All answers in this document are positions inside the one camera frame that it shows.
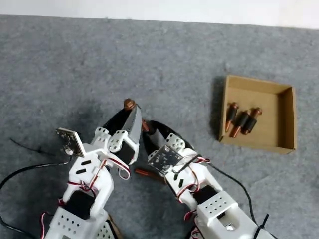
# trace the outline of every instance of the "gray carpet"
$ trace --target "gray carpet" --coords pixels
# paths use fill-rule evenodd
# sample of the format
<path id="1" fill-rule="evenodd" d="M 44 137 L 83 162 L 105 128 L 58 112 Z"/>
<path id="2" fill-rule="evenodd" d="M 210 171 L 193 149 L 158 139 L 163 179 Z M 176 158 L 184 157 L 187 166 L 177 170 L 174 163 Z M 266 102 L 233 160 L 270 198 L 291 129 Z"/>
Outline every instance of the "gray carpet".
<path id="1" fill-rule="evenodd" d="M 279 239 L 314 239 L 319 222 L 319 31 L 199 23 L 0 16 L 0 178 L 53 162 L 13 144 L 56 152 L 57 127 L 93 137 L 135 99 L 144 117 L 180 132 L 201 154 L 247 186 L 256 219 Z M 289 155 L 216 140 L 227 74 L 270 79 L 297 89 L 298 144 Z M 146 154 L 140 148 L 139 161 Z M 68 166 L 13 178 L 0 194 L 4 220 L 39 235 L 39 215 L 54 212 Z M 248 213 L 243 190 L 213 171 Z M 126 239 L 182 239 L 187 207 L 167 186 L 114 173 L 106 209 Z M 0 227 L 0 238 L 22 238 Z"/>

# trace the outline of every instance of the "black and copper cylinder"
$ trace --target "black and copper cylinder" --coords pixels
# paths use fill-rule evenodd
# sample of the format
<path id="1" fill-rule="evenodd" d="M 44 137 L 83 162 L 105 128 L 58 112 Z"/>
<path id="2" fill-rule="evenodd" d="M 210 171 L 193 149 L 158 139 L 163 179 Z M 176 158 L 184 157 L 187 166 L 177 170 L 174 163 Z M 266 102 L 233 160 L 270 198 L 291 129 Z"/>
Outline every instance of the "black and copper cylinder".
<path id="1" fill-rule="evenodd" d="M 234 122 L 236 114 L 237 114 L 237 110 L 238 110 L 238 104 L 236 102 L 232 103 L 229 106 L 227 116 L 226 116 L 226 129 L 225 129 L 226 132 L 229 131 L 230 125 Z"/>
<path id="2" fill-rule="evenodd" d="M 249 118 L 249 114 L 247 111 L 242 111 L 240 115 L 238 116 L 238 119 L 235 122 L 235 127 L 231 131 L 229 137 L 236 138 L 239 131 L 244 127 L 245 123 L 247 122 Z"/>
<path id="3" fill-rule="evenodd" d="M 262 112 L 261 108 L 255 108 L 255 109 L 251 112 L 251 114 L 250 114 L 249 117 L 248 117 L 247 122 L 245 123 L 245 125 L 244 125 L 243 128 L 242 128 L 242 133 L 243 133 L 244 135 L 249 134 L 249 133 L 253 130 L 255 124 L 257 123 L 257 117 L 258 117 L 258 115 L 261 115 L 262 113 L 263 113 L 263 112 Z"/>

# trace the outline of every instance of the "white wall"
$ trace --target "white wall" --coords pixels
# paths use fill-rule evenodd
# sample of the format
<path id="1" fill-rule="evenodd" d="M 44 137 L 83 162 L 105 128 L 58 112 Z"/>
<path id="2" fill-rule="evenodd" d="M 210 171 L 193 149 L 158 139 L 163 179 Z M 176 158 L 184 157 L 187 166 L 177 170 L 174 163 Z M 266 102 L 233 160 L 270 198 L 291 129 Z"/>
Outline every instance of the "white wall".
<path id="1" fill-rule="evenodd" d="M 0 0 L 0 14 L 319 29 L 319 0 Z"/>

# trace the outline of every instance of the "brown cardboard tray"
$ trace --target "brown cardboard tray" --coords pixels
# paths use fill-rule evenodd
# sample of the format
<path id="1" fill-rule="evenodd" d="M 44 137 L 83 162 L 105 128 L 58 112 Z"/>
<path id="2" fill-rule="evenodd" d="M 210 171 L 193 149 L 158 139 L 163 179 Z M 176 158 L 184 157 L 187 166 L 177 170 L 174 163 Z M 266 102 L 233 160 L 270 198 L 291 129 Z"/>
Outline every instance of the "brown cardboard tray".
<path id="1" fill-rule="evenodd" d="M 225 132 L 229 104 L 239 105 L 238 113 L 260 107 L 262 115 L 248 135 L 239 133 L 230 138 Z M 297 148 L 297 117 L 295 89 L 279 84 L 241 76 L 227 76 L 224 88 L 219 141 L 287 154 Z"/>

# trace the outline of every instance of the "circuit board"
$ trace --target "circuit board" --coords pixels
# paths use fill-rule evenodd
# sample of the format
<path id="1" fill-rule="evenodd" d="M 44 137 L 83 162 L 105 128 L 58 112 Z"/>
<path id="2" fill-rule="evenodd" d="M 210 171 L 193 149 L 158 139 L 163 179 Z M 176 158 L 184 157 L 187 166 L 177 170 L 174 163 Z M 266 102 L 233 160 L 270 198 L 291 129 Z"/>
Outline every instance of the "circuit board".
<path id="1" fill-rule="evenodd" d="M 63 141 L 64 150 L 70 149 L 78 157 L 84 157 L 84 147 L 77 132 L 58 128 L 56 133 Z"/>
<path id="2" fill-rule="evenodd" d="M 164 145 L 148 160 L 148 165 L 154 167 L 162 175 L 166 175 L 171 167 L 177 165 L 182 159 L 171 147 Z"/>

